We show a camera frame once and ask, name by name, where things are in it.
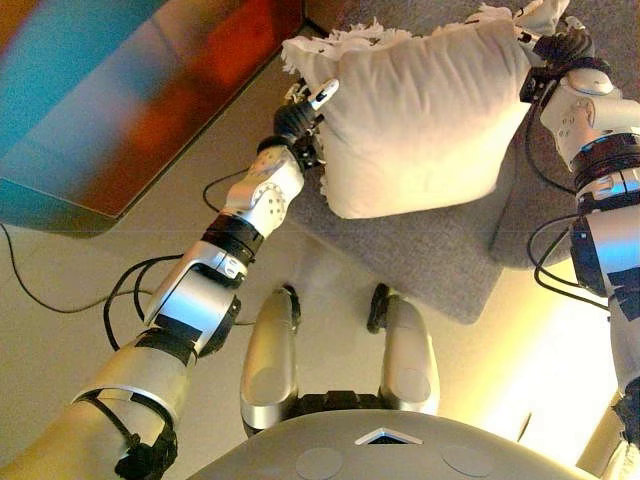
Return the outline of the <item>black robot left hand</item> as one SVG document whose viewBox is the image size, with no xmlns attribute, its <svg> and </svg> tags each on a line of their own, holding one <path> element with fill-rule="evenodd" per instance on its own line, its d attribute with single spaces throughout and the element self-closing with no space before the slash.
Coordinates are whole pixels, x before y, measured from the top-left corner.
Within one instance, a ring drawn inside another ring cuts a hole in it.
<svg viewBox="0 0 640 480">
<path fill-rule="evenodd" d="M 318 123 L 320 109 L 337 93 L 340 82 L 331 78 L 313 89 L 300 77 L 287 90 L 284 101 L 274 114 L 273 134 L 293 145 Z"/>
</svg>

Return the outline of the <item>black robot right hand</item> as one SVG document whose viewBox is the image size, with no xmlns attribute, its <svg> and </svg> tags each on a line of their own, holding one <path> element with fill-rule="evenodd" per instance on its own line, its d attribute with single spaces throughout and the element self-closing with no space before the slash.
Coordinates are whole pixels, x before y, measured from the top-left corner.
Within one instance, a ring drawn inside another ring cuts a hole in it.
<svg viewBox="0 0 640 480">
<path fill-rule="evenodd" d="M 595 55 L 586 26 L 575 16 L 562 16 L 552 35 L 519 24 L 514 26 L 514 34 L 532 67 L 559 68 Z"/>
</svg>

